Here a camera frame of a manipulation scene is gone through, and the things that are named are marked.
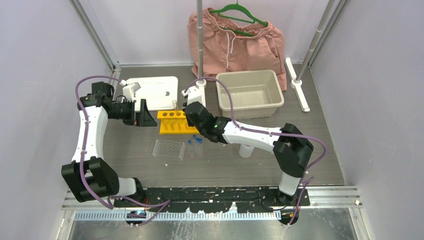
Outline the clear glass test tube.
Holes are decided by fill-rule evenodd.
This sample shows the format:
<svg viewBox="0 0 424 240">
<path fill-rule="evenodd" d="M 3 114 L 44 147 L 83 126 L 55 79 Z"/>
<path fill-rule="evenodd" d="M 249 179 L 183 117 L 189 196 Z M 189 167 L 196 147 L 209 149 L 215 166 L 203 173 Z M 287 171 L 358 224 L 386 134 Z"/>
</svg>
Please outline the clear glass test tube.
<svg viewBox="0 0 424 240">
<path fill-rule="evenodd" d="M 178 110 L 179 110 L 178 103 L 177 103 L 177 101 L 176 101 L 176 100 L 173 100 L 173 101 L 172 101 L 172 105 L 173 105 L 173 109 L 174 109 L 175 111 L 178 111 Z"/>
</svg>

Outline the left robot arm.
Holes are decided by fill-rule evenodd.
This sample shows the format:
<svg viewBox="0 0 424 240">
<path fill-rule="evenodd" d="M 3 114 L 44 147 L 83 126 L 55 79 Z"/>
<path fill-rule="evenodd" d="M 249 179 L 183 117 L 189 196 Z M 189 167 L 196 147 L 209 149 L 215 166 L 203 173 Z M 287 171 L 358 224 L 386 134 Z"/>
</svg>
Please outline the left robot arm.
<svg viewBox="0 0 424 240">
<path fill-rule="evenodd" d="M 157 123 L 145 99 L 117 102 L 113 96 L 114 87 L 100 81 L 91 85 L 90 93 L 77 98 L 78 142 L 71 162 L 61 167 L 61 175 L 80 203 L 110 197 L 138 207 L 146 193 L 136 177 L 119 177 L 104 160 L 105 131 L 110 119 L 135 127 L 156 127 Z"/>
</svg>

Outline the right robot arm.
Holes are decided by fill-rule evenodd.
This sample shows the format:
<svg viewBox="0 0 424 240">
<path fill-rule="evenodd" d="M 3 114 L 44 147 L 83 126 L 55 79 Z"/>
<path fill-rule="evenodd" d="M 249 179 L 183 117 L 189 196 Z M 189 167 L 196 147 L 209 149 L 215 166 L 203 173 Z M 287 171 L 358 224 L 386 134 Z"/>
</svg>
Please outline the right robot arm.
<svg viewBox="0 0 424 240">
<path fill-rule="evenodd" d="M 298 199 L 301 179 L 314 151 L 312 143 L 293 124 L 266 128 L 213 116 L 201 103 L 185 104 L 184 114 L 190 127 L 213 143 L 239 144 L 265 150 L 275 156 L 282 171 L 277 198 L 283 205 Z"/>
</svg>

